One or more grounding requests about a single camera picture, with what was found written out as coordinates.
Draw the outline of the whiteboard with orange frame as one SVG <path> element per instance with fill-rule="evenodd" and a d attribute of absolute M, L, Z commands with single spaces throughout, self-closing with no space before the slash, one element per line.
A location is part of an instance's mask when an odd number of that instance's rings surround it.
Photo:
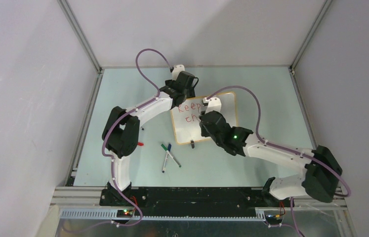
<path fill-rule="evenodd" d="M 231 126 L 238 126 L 238 112 L 236 94 L 232 91 L 216 94 L 221 101 L 221 114 Z M 203 96 L 187 99 L 171 112 L 175 140 L 178 145 L 190 144 L 191 141 L 200 142 L 209 140 L 201 135 L 198 118 L 202 111 Z"/>

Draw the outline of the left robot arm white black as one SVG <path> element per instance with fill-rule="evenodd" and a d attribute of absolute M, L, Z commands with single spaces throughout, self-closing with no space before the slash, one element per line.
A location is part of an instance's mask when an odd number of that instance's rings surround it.
<path fill-rule="evenodd" d="M 126 205 L 131 199 L 128 190 L 131 186 L 130 155 L 138 146 L 141 127 L 157 115 L 193 98 L 198 82 L 198 77 L 180 71 L 174 73 L 172 79 L 166 80 L 165 85 L 149 99 L 128 109 L 116 106 L 111 110 L 102 134 L 102 155 L 111 160 L 109 186 L 114 188 L 112 200 L 118 205 Z"/>

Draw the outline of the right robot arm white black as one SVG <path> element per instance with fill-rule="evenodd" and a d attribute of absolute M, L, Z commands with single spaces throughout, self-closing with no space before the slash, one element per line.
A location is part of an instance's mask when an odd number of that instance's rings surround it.
<path fill-rule="evenodd" d="M 267 206 L 301 196 L 330 203 L 336 195 L 342 168 L 329 148 L 291 149 L 273 145 L 264 138 L 258 138 L 250 129 L 231 126 L 217 111 L 203 113 L 200 127 L 203 137 L 210 137 L 233 156 L 259 158 L 296 171 L 292 176 L 267 180 L 262 190 L 262 200 Z"/>

